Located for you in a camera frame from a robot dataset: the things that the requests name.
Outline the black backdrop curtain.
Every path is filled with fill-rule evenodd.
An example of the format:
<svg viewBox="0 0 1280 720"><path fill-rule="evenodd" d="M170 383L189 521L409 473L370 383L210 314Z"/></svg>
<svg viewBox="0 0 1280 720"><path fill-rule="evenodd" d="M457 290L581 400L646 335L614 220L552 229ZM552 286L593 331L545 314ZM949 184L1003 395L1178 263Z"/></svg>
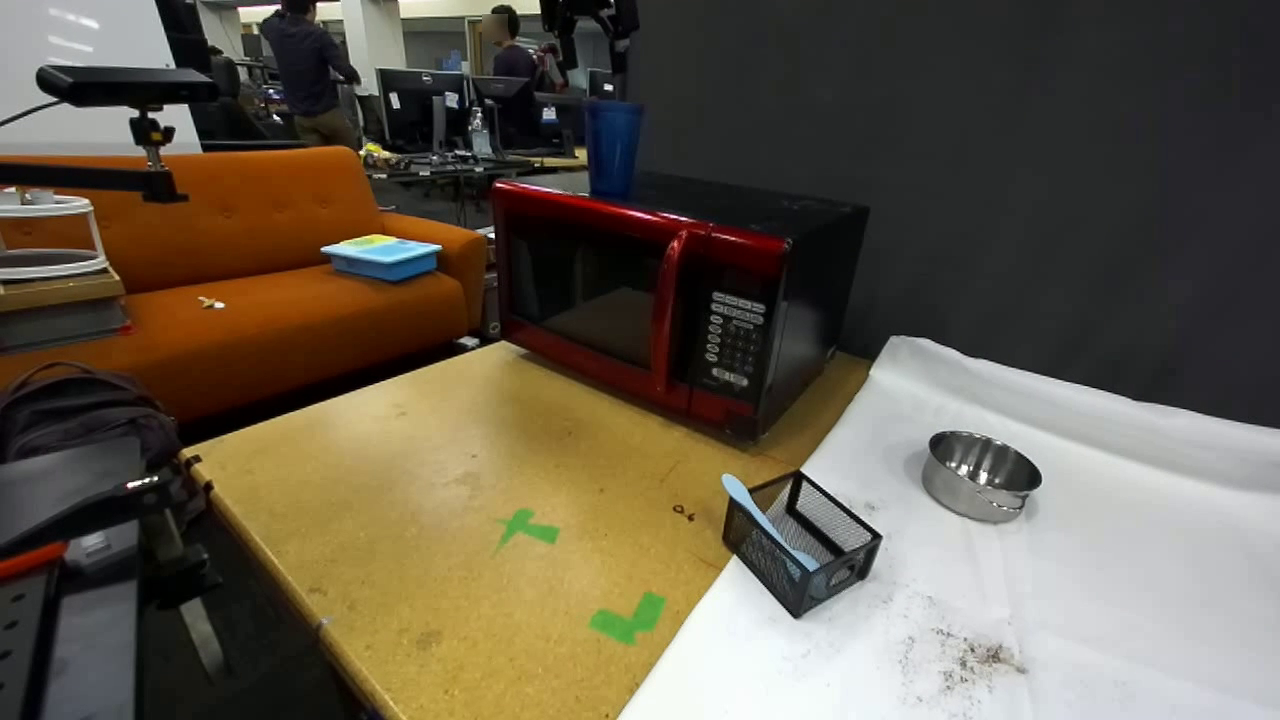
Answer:
<svg viewBox="0 0 1280 720"><path fill-rule="evenodd" d="M1280 423L1280 0L639 0L659 173L856 202L913 331Z"/></svg>

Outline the black mesh tray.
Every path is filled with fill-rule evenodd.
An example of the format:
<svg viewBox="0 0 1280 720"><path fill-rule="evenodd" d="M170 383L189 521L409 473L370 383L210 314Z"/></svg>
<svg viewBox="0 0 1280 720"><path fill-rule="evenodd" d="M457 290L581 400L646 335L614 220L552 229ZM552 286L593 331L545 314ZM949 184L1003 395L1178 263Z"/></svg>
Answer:
<svg viewBox="0 0 1280 720"><path fill-rule="evenodd" d="M762 479L751 488L751 495L795 547L817 558L817 571L804 571L772 536L754 527L742 507L726 502L721 527L725 547L772 591L787 618L808 618L873 571L881 531L808 473Z"/></svg>

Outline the standing person dark shirt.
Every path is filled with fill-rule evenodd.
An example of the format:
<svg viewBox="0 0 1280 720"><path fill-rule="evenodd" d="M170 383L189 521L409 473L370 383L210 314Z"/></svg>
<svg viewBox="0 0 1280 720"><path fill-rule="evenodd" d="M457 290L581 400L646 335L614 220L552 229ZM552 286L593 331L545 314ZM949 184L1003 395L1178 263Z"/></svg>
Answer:
<svg viewBox="0 0 1280 720"><path fill-rule="evenodd" d="M280 8L258 26L258 38L273 49L297 132L309 146L357 146L350 116L341 103L341 83L357 83L358 72L314 21L314 0L280 0Z"/></svg>

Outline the green tape mark lower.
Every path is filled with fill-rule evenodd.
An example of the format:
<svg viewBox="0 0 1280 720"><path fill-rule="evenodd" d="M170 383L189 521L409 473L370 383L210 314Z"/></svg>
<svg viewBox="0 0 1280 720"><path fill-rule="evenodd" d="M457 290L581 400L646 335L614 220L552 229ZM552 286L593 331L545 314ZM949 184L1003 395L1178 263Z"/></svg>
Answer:
<svg viewBox="0 0 1280 720"><path fill-rule="evenodd" d="M631 612L597 609L589 628L614 645L634 645L643 633L657 633L659 618L662 618L662 596L643 591Z"/></svg>

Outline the blue lidded plastic box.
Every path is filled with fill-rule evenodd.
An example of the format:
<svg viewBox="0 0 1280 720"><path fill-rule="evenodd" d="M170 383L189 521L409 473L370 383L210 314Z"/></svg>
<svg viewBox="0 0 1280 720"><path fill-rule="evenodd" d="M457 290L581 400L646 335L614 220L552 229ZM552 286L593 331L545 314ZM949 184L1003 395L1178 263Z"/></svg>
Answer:
<svg viewBox="0 0 1280 720"><path fill-rule="evenodd" d="M324 244L324 257L334 272L378 282L378 286L405 286L414 278L430 278L440 263L440 248L430 239L405 239L405 238L350 238Z"/></svg>

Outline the orange sofa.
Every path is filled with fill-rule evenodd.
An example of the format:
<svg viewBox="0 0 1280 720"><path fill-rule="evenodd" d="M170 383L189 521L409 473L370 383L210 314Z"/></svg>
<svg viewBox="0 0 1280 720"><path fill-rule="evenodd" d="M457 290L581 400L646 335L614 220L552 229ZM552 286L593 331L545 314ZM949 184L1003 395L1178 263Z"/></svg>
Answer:
<svg viewBox="0 0 1280 720"><path fill-rule="evenodd" d="M129 328L0 351L4 390L73 360L139 383L193 423L440 351L478 328L485 239L389 214L350 149L170 154L165 168L179 205L83 193L124 282ZM334 272L324 244L366 231L430 239L435 272L405 286Z"/></svg>

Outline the red black microwave oven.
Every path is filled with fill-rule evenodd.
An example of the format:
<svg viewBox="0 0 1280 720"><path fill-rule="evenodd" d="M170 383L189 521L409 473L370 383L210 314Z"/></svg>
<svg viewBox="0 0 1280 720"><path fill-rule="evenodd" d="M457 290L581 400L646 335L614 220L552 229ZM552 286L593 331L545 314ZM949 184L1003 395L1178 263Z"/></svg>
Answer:
<svg viewBox="0 0 1280 720"><path fill-rule="evenodd" d="M563 371L732 437L767 434L836 351L866 210L639 173L492 184L501 328Z"/></svg>

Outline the green tape mark upper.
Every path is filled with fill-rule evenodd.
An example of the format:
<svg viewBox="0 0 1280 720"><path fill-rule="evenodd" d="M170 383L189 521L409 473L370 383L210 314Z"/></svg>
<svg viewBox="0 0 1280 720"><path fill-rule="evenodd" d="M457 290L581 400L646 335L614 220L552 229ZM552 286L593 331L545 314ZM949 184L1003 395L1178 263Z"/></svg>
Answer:
<svg viewBox="0 0 1280 720"><path fill-rule="evenodd" d="M554 543L554 542L560 542L560 527L554 527L554 526L541 526L532 507L516 507L516 511L503 521L501 547L511 543L516 536L527 536L527 542L536 542L536 543Z"/></svg>

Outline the black computer monitor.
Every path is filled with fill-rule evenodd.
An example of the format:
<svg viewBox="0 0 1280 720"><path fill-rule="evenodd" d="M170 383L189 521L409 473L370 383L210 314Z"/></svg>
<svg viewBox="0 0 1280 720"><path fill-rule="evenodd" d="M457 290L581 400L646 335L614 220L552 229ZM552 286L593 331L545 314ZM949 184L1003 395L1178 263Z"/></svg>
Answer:
<svg viewBox="0 0 1280 720"><path fill-rule="evenodd" d="M374 80L385 96L389 146L430 154L445 113L435 76L424 70L378 70Z"/></svg>

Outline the green tape mark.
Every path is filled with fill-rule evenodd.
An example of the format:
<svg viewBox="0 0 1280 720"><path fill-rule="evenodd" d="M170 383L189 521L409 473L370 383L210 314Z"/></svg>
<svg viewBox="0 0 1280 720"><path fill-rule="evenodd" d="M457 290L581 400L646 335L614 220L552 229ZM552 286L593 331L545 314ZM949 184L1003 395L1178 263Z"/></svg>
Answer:
<svg viewBox="0 0 1280 720"><path fill-rule="evenodd" d="M643 633L657 633L659 618L662 618L662 596L643 591L631 612L597 609L589 628L614 645L634 645Z"/></svg>
<svg viewBox="0 0 1280 720"><path fill-rule="evenodd" d="M501 547L511 543L516 536L527 536L527 542L536 542L536 543L554 543L554 542L560 542L560 527L554 527L554 526L541 526L532 507L516 507L516 511L503 521Z"/></svg>

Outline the black backpack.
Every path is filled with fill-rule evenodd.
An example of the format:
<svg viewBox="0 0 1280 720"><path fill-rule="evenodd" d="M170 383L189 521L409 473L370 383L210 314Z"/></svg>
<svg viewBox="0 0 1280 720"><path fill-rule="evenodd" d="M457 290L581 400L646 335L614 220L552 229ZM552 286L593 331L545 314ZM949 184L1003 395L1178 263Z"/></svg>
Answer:
<svg viewBox="0 0 1280 720"><path fill-rule="evenodd" d="M197 495L179 423L130 380L50 360L4 392L4 553L189 507Z"/></svg>

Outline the stack of books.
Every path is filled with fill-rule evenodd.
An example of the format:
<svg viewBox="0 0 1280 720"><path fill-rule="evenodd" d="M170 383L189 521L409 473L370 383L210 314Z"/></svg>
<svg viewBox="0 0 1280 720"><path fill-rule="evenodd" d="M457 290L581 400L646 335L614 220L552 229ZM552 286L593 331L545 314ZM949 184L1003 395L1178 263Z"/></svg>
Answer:
<svg viewBox="0 0 1280 720"><path fill-rule="evenodd" d="M0 226L0 351L129 328L124 282L86 196L4 189Z"/></svg>

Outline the seated person background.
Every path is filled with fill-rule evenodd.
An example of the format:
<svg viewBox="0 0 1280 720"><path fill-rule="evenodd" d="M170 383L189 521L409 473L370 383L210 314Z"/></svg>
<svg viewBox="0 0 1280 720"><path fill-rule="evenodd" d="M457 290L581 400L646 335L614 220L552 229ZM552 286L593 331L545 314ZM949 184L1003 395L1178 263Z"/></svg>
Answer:
<svg viewBox="0 0 1280 720"><path fill-rule="evenodd" d="M487 13L487 31L492 31L492 45L494 45L494 57L492 57L492 72L494 76L532 80L541 72L536 52L520 40L520 13L511 4L494 4Z"/></svg>

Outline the white table cloth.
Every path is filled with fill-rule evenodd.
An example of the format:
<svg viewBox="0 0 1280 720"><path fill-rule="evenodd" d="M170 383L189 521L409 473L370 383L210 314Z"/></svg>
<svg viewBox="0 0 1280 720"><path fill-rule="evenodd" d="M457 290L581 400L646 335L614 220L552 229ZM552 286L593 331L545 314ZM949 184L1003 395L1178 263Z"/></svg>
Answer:
<svg viewBox="0 0 1280 720"><path fill-rule="evenodd" d="M934 434L1025 454L1012 526L940 507ZM1280 720L1280 434L897 335L804 462L881 527L787 618L732 566L625 720Z"/></svg>

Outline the light blue paper card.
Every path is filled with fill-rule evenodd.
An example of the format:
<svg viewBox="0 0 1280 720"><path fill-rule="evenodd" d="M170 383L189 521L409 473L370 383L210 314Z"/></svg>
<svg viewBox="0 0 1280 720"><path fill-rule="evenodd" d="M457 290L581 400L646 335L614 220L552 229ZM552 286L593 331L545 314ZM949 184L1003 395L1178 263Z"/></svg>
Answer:
<svg viewBox="0 0 1280 720"><path fill-rule="evenodd" d="M754 506L751 488L748 488L739 478L725 473L725 478L721 478L721 488L725 488L725 495L726 495L737 507L742 507L742 511L754 521L754 527L761 527L762 536L772 536L804 571L817 571L817 558L808 558L804 547L795 547L795 543L779 531L779 526Z"/></svg>

